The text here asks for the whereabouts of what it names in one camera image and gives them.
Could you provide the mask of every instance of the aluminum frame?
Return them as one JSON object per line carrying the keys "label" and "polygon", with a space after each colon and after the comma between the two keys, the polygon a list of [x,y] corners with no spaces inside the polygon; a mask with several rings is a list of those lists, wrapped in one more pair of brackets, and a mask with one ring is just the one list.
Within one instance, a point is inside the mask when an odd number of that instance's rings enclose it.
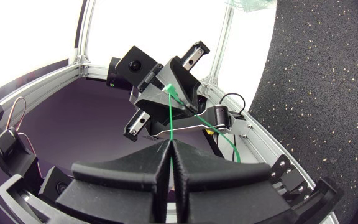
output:
{"label": "aluminum frame", "polygon": [[[87,0],[83,20],[81,23],[77,56],[74,64],[36,79],[0,100],[0,105],[2,105],[5,111],[9,111],[11,109],[14,100],[18,96],[23,96],[26,99],[26,113],[28,113],[43,100],[47,99],[56,91],[60,90],[79,77],[97,78],[101,80],[107,79],[108,68],[90,64],[90,60],[86,54],[95,2],[96,0]],[[202,79],[201,86],[198,90],[198,94],[207,97],[208,100],[214,105],[218,104],[219,100],[224,95],[224,92],[218,88],[217,77],[219,75],[219,69],[224,56],[227,39],[229,37],[233,15],[234,10],[231,7],[227,7],[221,36],[219,38],[218,49],[216,51],[213,66],[211,68],[211,73],[206,78]],[[241,106],[230,97],[227,98],[225,104],[230,110],[233,111],[239,111],[241,109]],[[21,113],[22,111],[14,112],[12,115],[13,123],[19,120]],[[0,121],[0,127],[6,125],[7,114],[8,113],[5,113],[4,117]],[[248,112],[243,111],[242,115],[245,117],[246,121],[252,125],[252,128],[248,131],[247,137],[241,139],[244,144],[251,150],[253,155],[259,160],[259,162],[266,162],[270,165],[273,165],[281,154],[285,154],[291,163],[299,170],[303,178],[305,178],[309,187],[313,189],[316,184],[302,168],[302,166],[299,165],[295,158],[292,157],[292,155]],[[326,217],[323,223],[338,223],[338,220],[335,214],[332,212]]]}

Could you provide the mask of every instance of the black wire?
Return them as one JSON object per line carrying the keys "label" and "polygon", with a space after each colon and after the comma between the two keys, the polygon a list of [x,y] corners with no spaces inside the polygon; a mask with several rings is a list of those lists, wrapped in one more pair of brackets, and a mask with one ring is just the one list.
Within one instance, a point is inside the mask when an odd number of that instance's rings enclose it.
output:
{"label": "black wire", "polygon": [[245,99],[244,99],[240,94],[238,94],[238,93],[228,93],[228,94],[222,96],[221,101],[219,101],[219,104],[221,104],[222,101],[223,101],[223,99],[224,99],[225,97],[227,97],[228,95],[237,95],[237,96],[240,96],[240,97],[241,97],[242,101],[244,102],[244,106],[242,107],[242,109],[241,109],[240,112],[239,112],[239,114],[241,114],[241,112],[246,108],[246,101],[245,101]]}
{"label": "black wire", "polygon": [[[236,135],[233,134],[233,137],[234,137],[234,146],[236,146]],[[233,155],[232,155],[232,157],[231,157],[231,161],[234,162],[234,149],[233,149]]]}

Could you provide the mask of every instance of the white wall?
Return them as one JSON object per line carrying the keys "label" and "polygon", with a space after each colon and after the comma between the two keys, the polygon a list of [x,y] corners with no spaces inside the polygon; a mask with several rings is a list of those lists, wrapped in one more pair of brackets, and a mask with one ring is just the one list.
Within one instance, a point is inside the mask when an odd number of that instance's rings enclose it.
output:
{"label": "white wall", "polygon": [[[265,68],[272,39],[276,9],[254,12],[235,10],[229,40],[218,76],[226,93],[242,95],[249,109]],[[231,96],[240,105],[238,96]]]}
{"label": "white wall", "polygon": [[93,64],[108,66],[136,45],[159,63],[182,57],[197,41],[211,50],[191,73],[206,77],[223,25],[223,0],[98,0],[89,33],[88,56]]}
{"label": "white wall", "polygon": [[73,54],[82,0],[0,0],[0,86]]}

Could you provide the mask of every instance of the green wire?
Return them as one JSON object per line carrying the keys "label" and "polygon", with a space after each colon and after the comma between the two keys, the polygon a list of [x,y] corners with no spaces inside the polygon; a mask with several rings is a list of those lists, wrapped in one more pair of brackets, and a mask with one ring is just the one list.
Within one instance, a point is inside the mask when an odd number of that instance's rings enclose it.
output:
{"label": "green wire", "polygon": [[209,124],[206,120],[204,120],[202,117],[198,116],[197,114],[195,115],[200,121],[202,121],[204,124],[206,124],[208,127],[210,127],[212,130],[214,130],[216,133],[220,134],[221,136],[223,136],[226,141],[233,147],[234,149],[234,153],[236,153],[236,157],[237,157],[237,162],[241,162],[240,159],[240,154],[239,151],[237,150],[237,147],[224,135],[222,134],[220,131],[218,131],[216,128],[214,128],[211,124]]}
{"label": "green wire", "polygon": [[168,94],[168,98],[169,98],[169,120],[170,120],[170,126],[171,126],[171,140],[173,140],[171,93]]}
{"label": "green wire", "polygon": [[[179,104],[183,104],[182,101],[178,98],[178,94],[176,93],[175,87],[172,84],[168,84],[162,91],[168,94],[169,99],[169,119],[170,119],[170,126],[171,126],[171,140],[173,140],[173,125],[172,125],[172,104],[171,104],[171,97],[176,100]],[[220,131],[218,131],[216,128],[214,128],[211,124],[209,124],[206,120],[204,120],[202,117],[195,115],[200,121],[202,121],[204,124],[206,124],[209,128],[214,130],[216,133],[223,136],[226,141],[233,147],[234,153],[237,157],[237,162],[241,162],[239,151],[237,150],[237,147]]]}

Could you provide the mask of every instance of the purple surface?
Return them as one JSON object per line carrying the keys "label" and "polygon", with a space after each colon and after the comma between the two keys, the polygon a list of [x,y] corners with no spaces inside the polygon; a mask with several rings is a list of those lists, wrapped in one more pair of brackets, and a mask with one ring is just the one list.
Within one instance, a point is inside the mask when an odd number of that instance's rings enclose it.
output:
{"label": "purple surface", "polygon": [[[30,111],[20,132],[30,138],[43,176],[53,165],[71,174],[76,161],[113,160],[155,144],[140,136],[132,142],[122,135],[134,113],[129,92],[80,78]],[[212,153],[201,131],[175,138]],[[0,185],[7,178],[0,169]],[[0,204],[12,215],[1,197]],[[11,223],[1,209],[0,223]]]}

